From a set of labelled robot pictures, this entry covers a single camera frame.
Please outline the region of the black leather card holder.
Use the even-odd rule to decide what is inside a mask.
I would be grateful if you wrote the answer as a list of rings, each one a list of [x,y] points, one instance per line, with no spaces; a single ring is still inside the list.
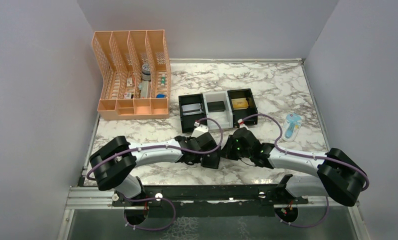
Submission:
[[[212,152],[204,154],[201,158],[200,165],[204,168],[218,169],[220,164],[221,154],[218,152]]]

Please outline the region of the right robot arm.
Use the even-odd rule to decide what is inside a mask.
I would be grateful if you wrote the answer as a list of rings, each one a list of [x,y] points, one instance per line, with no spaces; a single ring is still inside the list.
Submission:
[[[367,186],[367,174],[338,148],[317,153],[293,151],[276,143],[261,143],[246,127],[228,137],[221,156],[229,160],[246,158],[261,168],[304,173],[275,190],[276,199],[283,204],[300,196],[327,196],[353,207]]]

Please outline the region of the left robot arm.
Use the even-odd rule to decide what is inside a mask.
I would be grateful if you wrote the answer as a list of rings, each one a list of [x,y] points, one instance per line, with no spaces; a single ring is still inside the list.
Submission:
[[[157,163],[196,164],[206,157],[219,160],[221,144],[209,132],[178,135],[158,143],[130,143],[117,136],[89,157],[91,169],[86,178],[95,181],[99,190],[113,189],[136,206],[146,193],[140,178],[131,175],[134,168]]]

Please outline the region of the black left card bin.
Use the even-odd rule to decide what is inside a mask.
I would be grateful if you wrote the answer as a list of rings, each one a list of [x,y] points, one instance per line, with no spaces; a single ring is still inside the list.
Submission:
[[[195,128],[195,122],[207,116],[204,95],[202,93],[180,95],[178,103],[181,131],[183,134],[191,133]]]

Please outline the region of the white middle card bin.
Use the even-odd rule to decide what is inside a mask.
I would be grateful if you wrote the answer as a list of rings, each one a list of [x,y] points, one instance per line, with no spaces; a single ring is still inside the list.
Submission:
[[[207,118],[214,119],[222,129],[234,127],[233,110],[228,91],[214,91],[203,94],[204,109]]]

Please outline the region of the silver card in left bin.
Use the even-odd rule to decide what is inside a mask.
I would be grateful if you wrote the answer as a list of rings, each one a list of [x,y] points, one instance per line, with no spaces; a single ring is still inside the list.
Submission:
[[[181,112],[183,116],[190,116],[196,114],[202,114],[202,104],[201,103],[192,103],[192,104],[185,104],[181,106]]]

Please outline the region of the black card in white bin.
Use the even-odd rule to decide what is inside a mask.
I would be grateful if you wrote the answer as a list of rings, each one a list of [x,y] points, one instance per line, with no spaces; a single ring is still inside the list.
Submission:
[[[208,102],[207,109],[209,113],[224,112],[226,110],[226,105],[224,101]]]

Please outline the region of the gold credit card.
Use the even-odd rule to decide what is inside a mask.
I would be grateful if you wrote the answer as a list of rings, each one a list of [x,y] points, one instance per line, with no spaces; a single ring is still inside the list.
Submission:
[[[246,97],[234,98],[231,100],[231,103],[234,110],[245,110],[249,108],[249,102]]]

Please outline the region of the blue nail clipper package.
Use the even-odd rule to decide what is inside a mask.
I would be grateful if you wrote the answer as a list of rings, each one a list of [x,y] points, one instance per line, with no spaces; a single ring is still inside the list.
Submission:
[[[293,142],[302,126],[303,119],[300,115],[291,112],[285,117],[282,126],[282,139],[286,142]]]

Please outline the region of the green white small tube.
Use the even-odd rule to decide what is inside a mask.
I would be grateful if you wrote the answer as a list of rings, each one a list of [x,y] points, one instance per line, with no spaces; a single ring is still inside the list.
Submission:
[[[166,85],[166,76],[163,74],[160,80],[160,86],[164,87]]]

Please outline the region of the grey flat box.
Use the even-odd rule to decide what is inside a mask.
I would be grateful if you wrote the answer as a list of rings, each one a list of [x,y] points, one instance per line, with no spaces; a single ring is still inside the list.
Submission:
[[[139,91],[140,91],[140,98],[141,99],[147,99],[150,97],[150,87],[151,87],[151,82],[147,80],[142,80],[140,85],[139,85]]]

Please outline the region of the red white small box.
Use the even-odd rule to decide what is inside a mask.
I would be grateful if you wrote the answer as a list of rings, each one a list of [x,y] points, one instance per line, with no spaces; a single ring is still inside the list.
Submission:
[[[123,99],[132,99],[133,98],[133,93],[132,92],[125,92],[123,94]]]

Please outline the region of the peach plastic file organizer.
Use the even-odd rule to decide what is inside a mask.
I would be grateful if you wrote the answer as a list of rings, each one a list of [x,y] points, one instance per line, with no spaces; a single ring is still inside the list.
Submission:
[[[103,79],[97,111],[104,120],[169,118],[172,71],[163,29],[96,31],[91,44]],[[150,66],[149,98],[140,98],[144,63]],[[132,99],[123,99],[126,92],[133,94]],[[156,98],[157,94],[166,98]]]

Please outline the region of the black mounting rail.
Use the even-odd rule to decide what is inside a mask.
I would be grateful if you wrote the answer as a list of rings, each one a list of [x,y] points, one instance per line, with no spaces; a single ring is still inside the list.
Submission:
[[[155,218],[170,217],[172,213],[178,217],[272,217],[274,208],[308,204],[303,197],[277,196],[277,184],[146,185],[144,189],[141,198],[149,201],[131,203],[116,191],[112,206]]]

